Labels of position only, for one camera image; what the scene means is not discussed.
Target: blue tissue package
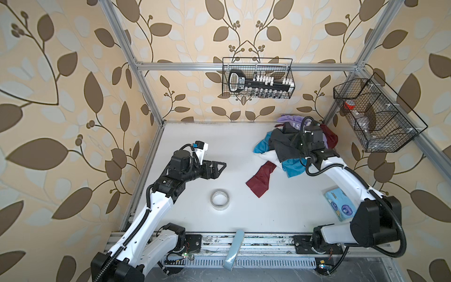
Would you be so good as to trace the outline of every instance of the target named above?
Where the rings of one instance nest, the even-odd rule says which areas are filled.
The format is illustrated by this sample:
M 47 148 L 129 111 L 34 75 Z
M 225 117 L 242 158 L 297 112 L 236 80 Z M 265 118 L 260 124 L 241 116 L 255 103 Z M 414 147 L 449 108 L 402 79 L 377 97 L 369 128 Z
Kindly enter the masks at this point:
M 340 221 L 354 217 L 357 209 L 354 207 L 351 200 L 346 196 L 346 194 L 341 191 L 340 188 L 326 192 L 324 194 L 324 197 L 326 197 L 326 200 L 329 202 Z

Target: black mounting plate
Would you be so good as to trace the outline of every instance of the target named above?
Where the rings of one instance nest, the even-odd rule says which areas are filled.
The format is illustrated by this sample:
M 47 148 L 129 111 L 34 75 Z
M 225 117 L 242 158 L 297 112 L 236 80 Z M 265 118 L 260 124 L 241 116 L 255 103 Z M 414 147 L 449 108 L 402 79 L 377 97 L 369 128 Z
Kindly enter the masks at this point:
M 293 244 L 295 245 L 297 254 L 318 254 L 312 250 L 311 235 L 295 235 L 293 236 Z M 331 245 L 332 254 L 343 254 L 343 249 L 337 245 Z
M 186 234 L 185 241 L 188 243 L 187 253 L 199 253 L 202 245 L 202 235 Z

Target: wire basket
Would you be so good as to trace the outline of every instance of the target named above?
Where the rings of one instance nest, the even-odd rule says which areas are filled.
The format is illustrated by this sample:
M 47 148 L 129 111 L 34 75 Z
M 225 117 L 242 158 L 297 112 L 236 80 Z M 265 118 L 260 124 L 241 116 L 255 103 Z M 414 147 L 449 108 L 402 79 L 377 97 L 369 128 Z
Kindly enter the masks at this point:
M 222 93 L 246 97 L 290 99 L 295 90 L 286 58 L 222 58 Z
M 384 94 L 381 86 L 393 91 L 396 102 Z M 428 127 L 377 73 L 370 79 L 353 79 L 335 86 L 334 99 L 369 153 L 397 152 Z

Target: pile of clothes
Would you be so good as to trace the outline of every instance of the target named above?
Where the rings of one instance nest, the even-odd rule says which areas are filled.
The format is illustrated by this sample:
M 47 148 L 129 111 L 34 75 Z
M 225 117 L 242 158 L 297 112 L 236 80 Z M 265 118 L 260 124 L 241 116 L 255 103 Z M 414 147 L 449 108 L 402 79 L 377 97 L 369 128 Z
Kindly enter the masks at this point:
M 266 134 L 254 148 L 253 152 L 267 162 L 260 167 L 258 172 L 248 181 L 246 185 L 257 197 L 261 197 L 269 189 L 269 175 L 276 167 L 286 171 L 288 177 L 300 175 L 305 171 L 307 160 L 300 159 L 300 152 L 292 144 L 296 144 L 299 130 L 304 117 L 282 116 L 273 131 Z M 321 124 L 323 141 L 326 148 L 334 148 L 338 143 L 338 137 L 327 125 Z

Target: light blue elongated object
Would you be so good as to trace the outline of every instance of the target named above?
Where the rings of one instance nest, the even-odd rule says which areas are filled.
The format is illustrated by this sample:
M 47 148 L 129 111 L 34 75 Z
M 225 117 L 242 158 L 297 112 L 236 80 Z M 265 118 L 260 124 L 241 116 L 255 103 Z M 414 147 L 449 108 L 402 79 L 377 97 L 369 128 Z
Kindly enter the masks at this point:
M 225 257 L 224 265 L 223 267 L 228 270 L 232 270 L 233 264 L 235 263 L 236 256 L 238 255 L 238 252 L 241 248 L 241 244 L 244 240 L 244 231 L 239 229 L 235 233 L 235 237 L 232 241 L 232 246 L 230 246 L 229 253 Z

